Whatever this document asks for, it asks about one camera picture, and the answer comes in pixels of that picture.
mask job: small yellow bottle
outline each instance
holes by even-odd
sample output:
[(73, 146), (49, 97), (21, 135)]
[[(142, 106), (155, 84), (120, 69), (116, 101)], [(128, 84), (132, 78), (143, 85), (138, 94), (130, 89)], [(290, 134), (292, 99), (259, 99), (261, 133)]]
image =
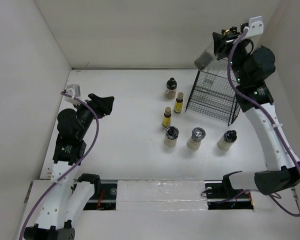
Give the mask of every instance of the small yellow bottle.
[(174, 109), (173, 109), (173, 111), (176, 114), (181, 113), (183, 102), (184, 102), (184, 93), (183, 92), (179, 92), (178, 96), (176, 97), (175, 104), (174, 104)]
[(165, 128), (171, 125), (171, 107), (167, 106), (164, 111), (162, 126)]

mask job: gold bottle cap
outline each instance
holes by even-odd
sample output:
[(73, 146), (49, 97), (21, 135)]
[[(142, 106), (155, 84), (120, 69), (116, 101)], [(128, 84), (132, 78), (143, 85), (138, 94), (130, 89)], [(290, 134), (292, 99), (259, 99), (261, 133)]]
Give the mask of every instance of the gold bottle cap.
[(178, 96), (176, 97), (179, 100), (182, 100), (184, 98), (184, 93), (183, 92), (178, 92)]
[(165, 115), (170, 115), (171, 114), (171, 107), (167, 106), (165, 108), (165, 111), (164, 111)]

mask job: black wire basket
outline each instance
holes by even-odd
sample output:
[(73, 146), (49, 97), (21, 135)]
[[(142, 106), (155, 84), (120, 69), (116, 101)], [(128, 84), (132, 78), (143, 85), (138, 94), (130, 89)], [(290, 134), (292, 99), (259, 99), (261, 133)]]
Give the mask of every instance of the black wire basket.
[[(198, 71), (185, 110), (202, 113), (216, 119), (234, 123), (240, 112), (235, 92), (228, 82), (228, 61), (215, 60), (203, 71)], [(231, 71), (234, 86), (238, 83)]]

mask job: bottle cap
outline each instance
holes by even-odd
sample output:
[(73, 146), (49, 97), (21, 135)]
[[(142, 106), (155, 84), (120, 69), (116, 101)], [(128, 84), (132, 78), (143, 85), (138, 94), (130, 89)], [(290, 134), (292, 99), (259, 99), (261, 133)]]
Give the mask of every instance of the bottle cap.
[(223, 135), (223, 139), (227, 143), (234, 143), (237, 140), (237, 132), (235, 130), (226, 131)]
[(184, 93), (183, 92), (178, 92), (178, 96), (176, 97), (179, 100), (182, 100), (184, 98)]
[(171, 77), (170, 80), (166, 82), (166, 88), (169, 90), (175, 90), (177, 88), (177, 81)]
[(175, 140), (179, 136), (179, 130), (175, 126), (169, 126), (165, 130), (165, 137), (169, 140)]
[(201, 128), (201, 127), (195, 127), (192, 130), (191, 137), (195, 142), (200, 142), (202, 139), (204, 139), (206, 137), (206, 131), (203, 130), (203, 128)]
[(171, 107), (167, 106), (165, 108), (165, 111), (164, 111), (165, 115), (170, 115), (171, 114)]

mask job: orange wire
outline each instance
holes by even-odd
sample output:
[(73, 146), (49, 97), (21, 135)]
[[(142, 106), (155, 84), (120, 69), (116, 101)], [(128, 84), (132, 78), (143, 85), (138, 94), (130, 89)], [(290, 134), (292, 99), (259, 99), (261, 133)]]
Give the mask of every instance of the orange wire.
[(105, 193), (106, 193), (105, 190), (102, 190), (102, 191), (101, 191), (101, 197), (99, 198), (98, 203), (97, 203), (97, 207), (96, 207), (97, 210), (100, 208), (101, 200), (104, 198)]

